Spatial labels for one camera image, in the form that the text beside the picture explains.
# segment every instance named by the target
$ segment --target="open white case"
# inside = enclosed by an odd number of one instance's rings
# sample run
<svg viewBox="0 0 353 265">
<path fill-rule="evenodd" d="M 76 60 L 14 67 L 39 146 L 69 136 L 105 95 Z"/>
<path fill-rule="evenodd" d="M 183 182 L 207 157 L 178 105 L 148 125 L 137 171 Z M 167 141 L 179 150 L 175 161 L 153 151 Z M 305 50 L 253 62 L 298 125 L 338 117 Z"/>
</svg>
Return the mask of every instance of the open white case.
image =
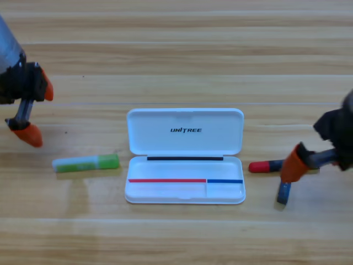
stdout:
<svg viewBox="0 0 353 265">
<path fill-rule="evenodd" d="M 244 114 L 229 108 L 134 109 L 127 115 L 131 203 L 239 204 Z"/>
</svg>

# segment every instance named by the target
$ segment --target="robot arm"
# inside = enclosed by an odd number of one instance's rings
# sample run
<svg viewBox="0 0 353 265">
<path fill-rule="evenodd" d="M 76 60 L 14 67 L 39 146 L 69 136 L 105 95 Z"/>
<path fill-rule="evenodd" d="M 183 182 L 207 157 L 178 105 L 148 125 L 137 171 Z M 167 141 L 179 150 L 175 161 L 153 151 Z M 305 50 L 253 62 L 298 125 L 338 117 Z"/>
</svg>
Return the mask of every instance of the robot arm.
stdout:
<svg viewBox="0 0 353 265">
<path fill-rule="evenodd" d="M 26 54 L 0 16 L 0 104 L 21 99 L 18 112 L 6 123 L 18 138 L 31 146 L 42 146 L 41 132 L 29 122 L 34 101 L 52 101 L 53 86 L 37 62 L 27 62 Z"/>
</svg>

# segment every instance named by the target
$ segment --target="wood grain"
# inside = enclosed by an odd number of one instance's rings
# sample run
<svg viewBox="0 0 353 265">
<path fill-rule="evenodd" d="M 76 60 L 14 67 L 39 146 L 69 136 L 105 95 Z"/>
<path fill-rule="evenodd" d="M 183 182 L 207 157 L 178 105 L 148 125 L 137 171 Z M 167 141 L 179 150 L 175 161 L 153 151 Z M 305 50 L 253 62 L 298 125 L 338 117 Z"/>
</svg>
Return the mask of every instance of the wood grain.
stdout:
<svg viewBox="0 0 353 265">
<path fill-rule="evenodd" d="M 55 87 L 36 103 L 34 149 L 0 124 L 0 264 L 353 264 L 353 175 L 327 166 L 274 204 L 278 174 L 250 174 L 303 141 L 353 83 L 348 0 L 2 0 Z M 0 120 L 18 105 L 3 105 Z M 239 108 L 241 205 L 124 198 L 133 108 Z M 54 174 L 61 157 L 119 154 L 118 170 Z"/>
</svg>

